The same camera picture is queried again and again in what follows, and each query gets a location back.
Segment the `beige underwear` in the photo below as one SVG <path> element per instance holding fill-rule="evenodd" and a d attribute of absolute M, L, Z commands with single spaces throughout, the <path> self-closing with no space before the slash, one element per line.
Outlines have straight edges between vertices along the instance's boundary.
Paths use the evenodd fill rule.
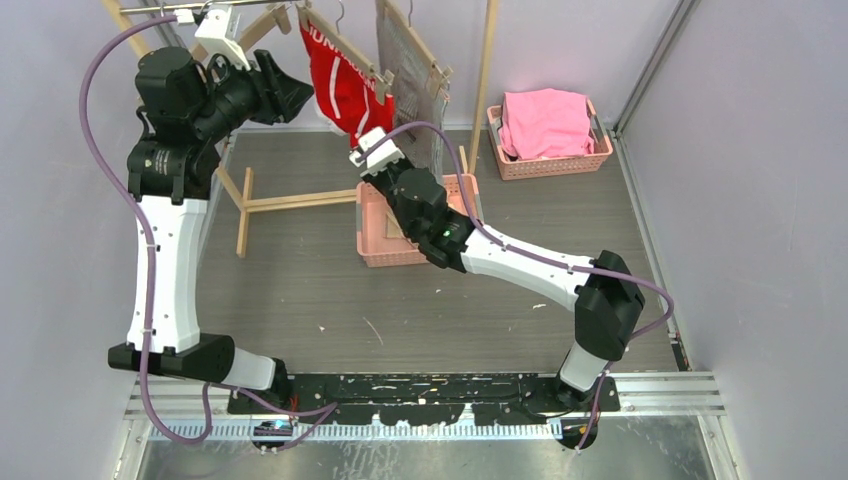
<path fill-rule="evenodd" d="M 390 240 L 405 240 L 406 236 L 400 228 L 396 218 L 391 215 L 386 215 L 386 226 L 384 237 Z"/>

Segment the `red underwear white trim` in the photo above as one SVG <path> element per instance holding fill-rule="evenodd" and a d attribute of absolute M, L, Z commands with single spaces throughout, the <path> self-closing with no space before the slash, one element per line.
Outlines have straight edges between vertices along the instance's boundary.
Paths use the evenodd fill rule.
<path fill-rule="evenodd" d="M 366 75 L 315 25 L 300 28 L 309 57 L 309 73 L 317 109 L 334 131 L 346 135 L 352 147 L 375 128 L 394 128 L 395 105 L 390 95 L 380 102 L 376 81 Z"/>

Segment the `beige hanger holding red underwear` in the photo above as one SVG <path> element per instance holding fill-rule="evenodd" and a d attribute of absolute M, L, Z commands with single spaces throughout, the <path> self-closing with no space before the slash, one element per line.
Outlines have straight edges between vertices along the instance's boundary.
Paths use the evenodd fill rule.
<path fill-rule="evenodd" d="M 373 87 L 377 102 L 384 105 L 391 95 L 394 74 L 389 70 L 381 73 L 378 65 L 345 38 L 337 26 L 331 25 L 312 6 L 311 1 L 304 1 L 302 6 L 297 6 L 297 12 L 300 25 L 309 34 L 315 31 L 321 43 L 327 41 L 330 47 L 340 52 L 358 70 L 365 83 Z"/>

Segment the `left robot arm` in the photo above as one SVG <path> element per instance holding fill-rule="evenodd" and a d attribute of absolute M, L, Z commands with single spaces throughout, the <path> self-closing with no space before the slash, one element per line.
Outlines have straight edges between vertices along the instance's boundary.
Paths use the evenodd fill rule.
<path fill-rule="evenodd" d="M 269 413 L 285 409 L 292 386 L 283 361 L 247 352 L 232 337 L 200 330 L 196 286 L 217 145 L 248 121 L 293 120 L 313 88 L 287 75 L 265 50 L 246 65 L 224 55 L 208 64 L 164 47 L 138 63 L 136 114 L 143 132 L 127 159 L 127 191 L 141 211 L 136 313 L 126 340 L 110 348 L 110 367 L 252 391 Z"/>

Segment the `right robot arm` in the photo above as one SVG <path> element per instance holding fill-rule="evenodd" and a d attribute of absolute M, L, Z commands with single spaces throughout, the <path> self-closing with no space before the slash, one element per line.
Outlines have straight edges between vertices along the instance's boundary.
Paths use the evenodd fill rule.
<path fill-rule="evenodd" d="M 624 260 L 604 250 L 573 256 L 519 241 L 448 204 L 445 188 L 415 166 L 395 144 L 409 129 L 439 129 L 423 121 L 390 132 L 374 127 L 350 153 L 362 180 L 378 191 L 403 235 L 433 265 L 485 275 L 541 294 L 574 315 L 574 343 L 557 372 L 555 396 L 567 410 L 582 409 L 602 375 L 622 358 L 644 309 L 637 278 Z"/>

